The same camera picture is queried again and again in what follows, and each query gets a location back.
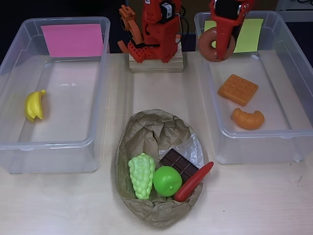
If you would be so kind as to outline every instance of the chocolate bar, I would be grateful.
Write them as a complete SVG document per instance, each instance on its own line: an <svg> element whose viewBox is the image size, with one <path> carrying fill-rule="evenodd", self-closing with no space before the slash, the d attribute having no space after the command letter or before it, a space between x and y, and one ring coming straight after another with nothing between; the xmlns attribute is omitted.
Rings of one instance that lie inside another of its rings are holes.
<svg viewBox="0 0 313 235"><path fill-rule="evenodd" d="M162 165L167 165L177 170L181 175L183 183L185 183L193 174L198 171L198 168L195 165L193 165L179 152L172 148L160 160L160 163Z"/></svg>

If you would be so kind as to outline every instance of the container rim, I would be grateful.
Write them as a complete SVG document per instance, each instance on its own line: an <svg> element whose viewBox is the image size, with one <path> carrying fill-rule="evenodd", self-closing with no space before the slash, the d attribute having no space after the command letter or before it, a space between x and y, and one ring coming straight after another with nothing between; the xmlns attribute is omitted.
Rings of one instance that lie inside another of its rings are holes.
<svg viewBox="0 0 313 235"><path fill-rule="evenodd" d="M18 35L22 32L23 27L26 23L31 21L45 21L45 20L81 20L81 19L99 19L99 20L105 20L106 21L106 30L104 33L104 39L103 39L103 50L101 55L101 61L100 61L100 71L99 71L99 77L96 83L96 91L95 96L93 97L93 105L91 109L91 117L89 122L89 133L88 136L81 141L37 141L37 142L0 142L0 150L22 150L22 151L31 151L34 149L65 149L65 148L84 148L88 145L90 145L96 136L96 125L98 121L98 114L99 114L99 105L100 102L107 102L107 96L105 99L100 101L102 91L101 88L103 87L103 84L105 83L105 79L100 79L100 75L105 76L105 68L106 68L106 54L107 54L107 48L109 43L109 31L110 31L110 20L107 17L53 17L53 18L32 18L25 20L21 27L19 28L14 40L12 41L12 44L5 55L2 64L0 65L0 71L2 70L2 66L5 64L4 62L7 60L10 52L13 49L13 45L17 41Z"/></svg>

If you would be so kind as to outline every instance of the toy banana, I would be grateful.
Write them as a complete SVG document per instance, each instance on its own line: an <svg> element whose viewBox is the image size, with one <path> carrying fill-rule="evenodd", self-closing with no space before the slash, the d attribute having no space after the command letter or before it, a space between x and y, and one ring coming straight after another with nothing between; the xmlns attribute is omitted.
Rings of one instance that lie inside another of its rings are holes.
<svg viewBox="0 0 313 235"><path fill-rule="evenodd" d="M45 90L32 92L25 101L25 116L28 120L34 121L35 117L44 118L41 105L41 97L46 94Z"/></svg>

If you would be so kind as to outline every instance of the plastic toy food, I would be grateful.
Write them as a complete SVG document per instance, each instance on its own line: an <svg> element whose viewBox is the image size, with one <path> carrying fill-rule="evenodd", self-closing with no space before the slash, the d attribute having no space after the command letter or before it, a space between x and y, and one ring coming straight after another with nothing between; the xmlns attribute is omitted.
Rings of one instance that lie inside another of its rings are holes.
<svg viewBox="0 0 313 235"><path fill-rule="evenodd" d="M214 163L209 162L200 168L193 176L190 177L189 180L175 193L174 199L178 202L186 201L189 195L193 190L197 187L198 184L202 181L202 179L210 172Z"/></svg>
<svg viewBox="0 0 313 235"><path fill-rule="evenodd" d="M235 109L231 117L238 126L248 130L260 128L265 121L265 117L260 111L249 114L242 111L240 108Z"/></svg>
<svg viewBox="0 0 313 235"><path fill-rule="evenodd" d="M182 185L178 171L170 166L161 166L153 177L153 185L161 196L173 196Z"/></svg>
<svg viewBox="0 0 313 235"><path fill-rule="evenodd" d="M199 38L199 49L200 49L201 55L206 60L212 61L212 62L220 62L220 61L228 59L228 57L232 55L236 47L235 38L231 35L226 54L223 59L219 59L217 57L216 49L212 47L212 42L216 41L216 38L217 38L216 29L217 28L214 27L203 32L201 37Z"/></svg>
<svg viewBox="0 0 313 235"><path fill-rule="evenodd" d="M129 162L129 171L138 199L149 199L156 164L153 158L145 153L133 157Z"/></svg>
<svg viewBox="0 0 313 235"><path fill-rule="evenodd" d="M221 86L218 94L237 104L246 106L254 96L259 86L239 76L231 75Z"/></svg>
<svg viewBox="0 0 313 235"><path fill-rule="evenodd" d="M25 101L25 116L28 120L34 121L35 117L43 119L43 109L41 105L41 97L46 94L45 90L32 92Z"/></svg>
<svg viewBox="0 0 313 235"><path fill-rule="evenodd" d="M198 170L195 165L193 165L179 152L172 148L160 160L160 163L162 165L168 165L177 170L178 173L181 175L183 183L185 183Z"/></svg>

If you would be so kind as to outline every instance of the yellow sticky note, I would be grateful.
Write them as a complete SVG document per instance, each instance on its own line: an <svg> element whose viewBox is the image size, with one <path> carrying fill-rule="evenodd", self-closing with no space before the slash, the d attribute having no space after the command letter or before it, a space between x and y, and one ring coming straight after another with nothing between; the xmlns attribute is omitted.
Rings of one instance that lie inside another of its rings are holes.
<svg viewBox="0 0 313 235"><path fill-rule="evenodd" d="M263 19L245 19L237 39L234 53L252 52L258 50L259 37ZM205 21L204 30L216 27L215 21Z"/></svg>

